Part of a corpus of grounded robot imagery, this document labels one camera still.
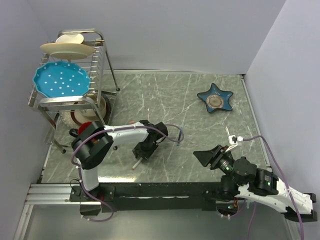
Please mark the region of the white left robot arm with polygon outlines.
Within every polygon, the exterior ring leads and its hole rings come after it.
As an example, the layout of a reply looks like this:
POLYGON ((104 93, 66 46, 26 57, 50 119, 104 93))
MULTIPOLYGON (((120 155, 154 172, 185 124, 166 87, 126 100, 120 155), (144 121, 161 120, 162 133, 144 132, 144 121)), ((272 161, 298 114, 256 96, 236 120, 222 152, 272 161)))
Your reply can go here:
POLYGON ((83 188, 81 195, 88 201, 95 200, 100 193, 98 166, 109 150, 123 144, 135 143, 132 152, 137 160, 148 160, 158 148, 158 140, 168 135, 163 122, 152 124, 148 120, 121 125, 102 125, 95 121, 78 134, 71 143, 76 163, 80 166, 83 188))

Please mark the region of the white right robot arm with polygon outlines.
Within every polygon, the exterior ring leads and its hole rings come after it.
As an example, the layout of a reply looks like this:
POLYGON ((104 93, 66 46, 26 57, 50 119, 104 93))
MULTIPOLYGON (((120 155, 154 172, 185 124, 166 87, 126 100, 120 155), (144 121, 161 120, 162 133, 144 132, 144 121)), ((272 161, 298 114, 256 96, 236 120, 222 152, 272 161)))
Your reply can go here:
POLYGON ((194 151, 193 155, 203 167, 223 172, 218 187, 205 192, 213 199, 225 202, 234 198, 247 199, 273 208, 293 222, 318 220, 313 206, 317 201, 314 193, 302 193, 286 187, 277 175, 258 168, 246 157, 234 159, 226 146, 217 145, 211 150, 194 151))

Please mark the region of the clear pen cap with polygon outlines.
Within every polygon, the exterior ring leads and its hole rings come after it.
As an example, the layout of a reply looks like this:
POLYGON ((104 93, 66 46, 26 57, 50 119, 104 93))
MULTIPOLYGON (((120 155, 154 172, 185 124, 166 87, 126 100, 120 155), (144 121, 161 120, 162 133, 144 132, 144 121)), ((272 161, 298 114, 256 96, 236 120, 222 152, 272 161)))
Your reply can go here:
POLYGON ((226 130, 226 134, 227 134, 227 136, 229 137, 230 132, 229 132, 229 129, 228 129, 228 127, 227 127, 227 126, 225 127, 225 130, 226 130))

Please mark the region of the blue pen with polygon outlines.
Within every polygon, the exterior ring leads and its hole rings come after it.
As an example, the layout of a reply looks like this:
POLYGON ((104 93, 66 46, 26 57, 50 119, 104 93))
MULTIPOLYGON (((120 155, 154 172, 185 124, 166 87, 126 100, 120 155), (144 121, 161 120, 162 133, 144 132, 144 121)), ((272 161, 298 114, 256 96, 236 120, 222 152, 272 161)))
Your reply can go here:
POLYGON ((179 134, 178 134, 178 138, 177 138, 177 147, 180 146, 180 142, 181 142, 181 138, 182 138, 182 135, 183 135, 183 128, 184 128, 184 124, 181 124, 180 126, 180 131, 179 131, 179 134))

